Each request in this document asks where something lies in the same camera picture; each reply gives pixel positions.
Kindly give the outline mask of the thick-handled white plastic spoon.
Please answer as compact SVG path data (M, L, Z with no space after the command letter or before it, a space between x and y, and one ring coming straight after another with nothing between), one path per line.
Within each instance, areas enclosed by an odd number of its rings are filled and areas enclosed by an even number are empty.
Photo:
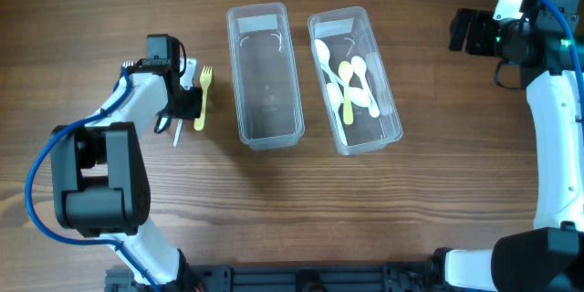
M368 94L370 98L370 105L368 106L369 114L373 118L378 118L381 113L377 105L377 102L372 95L369 83L366 79L367 64L365 60L360 56L354 56L351 58L350 64L353 69L353 72L359 77L363 90Z

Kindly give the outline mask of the cream yellow plastic spoon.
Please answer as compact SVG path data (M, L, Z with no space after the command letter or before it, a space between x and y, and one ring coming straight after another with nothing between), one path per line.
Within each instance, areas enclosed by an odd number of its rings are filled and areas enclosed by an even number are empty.
M353 109L350 100L349 94L349 84L350 80L353 76L353 70L351 64L348 61L342 61L339 64L339 77L344 82L343 87L343 97L344 97L344 105L343 105L343 122L345 125L351 125L354 122L353 116Z

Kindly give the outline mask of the slim white plastic spoon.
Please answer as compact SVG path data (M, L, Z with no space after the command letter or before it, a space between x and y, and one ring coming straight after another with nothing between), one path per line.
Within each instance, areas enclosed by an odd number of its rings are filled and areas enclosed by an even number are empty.
M321 68L328 74L330 82L336 87L336 89L340 90L337 76L333 73L329 66L330 52L328 46L320 39L315 39L314 45L317 50L318 61L321 65Z

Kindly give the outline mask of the thin-handled white plastic spoon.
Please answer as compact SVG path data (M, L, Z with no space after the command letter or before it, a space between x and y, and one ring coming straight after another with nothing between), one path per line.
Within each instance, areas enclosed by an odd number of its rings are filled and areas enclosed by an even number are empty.
M334 117L336 119L339 140L342 144L346 145L347 144L346 134L344 132L344 129L342 126L342 121L341 121L341 118L339 115L339 108L340 108L340 105L343 103L343 98L340 94L340 91L337 89L337 87L333 83L329 82L326 85L326 88L327 88L327 92L328 92L328 99L329 99L330 105L333 109Z

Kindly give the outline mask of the broad white plastic spoon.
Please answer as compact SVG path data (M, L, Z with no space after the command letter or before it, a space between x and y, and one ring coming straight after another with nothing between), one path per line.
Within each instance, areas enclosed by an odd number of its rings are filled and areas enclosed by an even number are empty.
M343 89L348 92L349 99L355 105L362 108L367 108L370 105L370 96L363 89L351 87L339 77L336 77L336 80L343 87Z

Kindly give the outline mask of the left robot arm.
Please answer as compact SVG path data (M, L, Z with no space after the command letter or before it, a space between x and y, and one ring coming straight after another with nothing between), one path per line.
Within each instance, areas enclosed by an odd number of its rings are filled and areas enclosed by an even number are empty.
M160 133L173 118L192 120L202 92L181 83L188 66L183 43L149 35L147 54L120 69L109 98L92 115L54 128L44 151L51 159L55 216L82 237L107 245L128 266L140 291L202 291L183 252L150 218L151 190L139 138Z

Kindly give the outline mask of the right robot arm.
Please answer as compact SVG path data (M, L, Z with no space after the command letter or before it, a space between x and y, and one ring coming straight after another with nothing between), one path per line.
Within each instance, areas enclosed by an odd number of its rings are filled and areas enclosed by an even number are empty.
M530 231L483 250L441 248L429 290L583 288L583 0L498 0L458 10L449 48L519 69L536 132L537 209Z

